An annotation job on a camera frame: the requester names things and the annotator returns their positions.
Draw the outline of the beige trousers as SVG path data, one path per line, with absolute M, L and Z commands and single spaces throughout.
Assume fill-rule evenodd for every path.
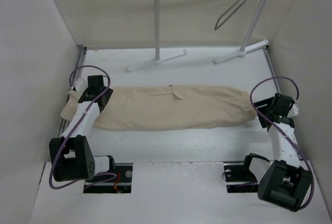
M 243 125 L 256 118 L 246 91 L 226 86 L 114 87 L 94 127 L 169 131 Z

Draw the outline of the grey wire hanger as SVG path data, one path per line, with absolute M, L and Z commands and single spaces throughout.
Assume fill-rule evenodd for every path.
M 214 31 L 219 30 L 248 0 L 236 0 L 217 19 Z

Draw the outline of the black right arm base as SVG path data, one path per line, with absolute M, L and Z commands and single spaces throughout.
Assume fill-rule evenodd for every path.
M 261 155 L 250 153 L 245 156 L 241 163 L 226 163 L 222 179 L 226 182 L 228 193 L 256 193 L 259 182 L 257 177 L 250 170 L 253 159 L 260 159 L 270 162 L 269 159 Z

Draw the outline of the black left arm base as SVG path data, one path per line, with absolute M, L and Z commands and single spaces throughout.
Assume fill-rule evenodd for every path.
M 133 163 L 117 163 L 110 174 L 102 173 L 85 181 L 83 193 L 86 194 L 126 194 L 131 193 Z

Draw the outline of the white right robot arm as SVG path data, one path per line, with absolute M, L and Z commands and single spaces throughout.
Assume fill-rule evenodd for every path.
M 300 210 L 313 175 L 301 166 L 295 124 L 292 116 L 298 114 L 295 101 L 276 93 L 273 97 L 253 104 L 262 128 L 272 142 L 274 161 L 258 186 L 258 198 L 291 212 Z

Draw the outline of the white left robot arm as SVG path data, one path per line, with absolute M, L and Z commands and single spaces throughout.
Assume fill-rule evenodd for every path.
M 57 182 L 90 180 L 100 176 L 109 182 L 117 176 L 112 156 L 95 157 L 88 143 L 88 135 L 97 117 L 105 109 L 113 90 L 104 84 L 104 76 L 88 76 L 77 80 L 74 91 L 81 93 L 77 110 L 60 137 L 51 139 L 50 179 Z

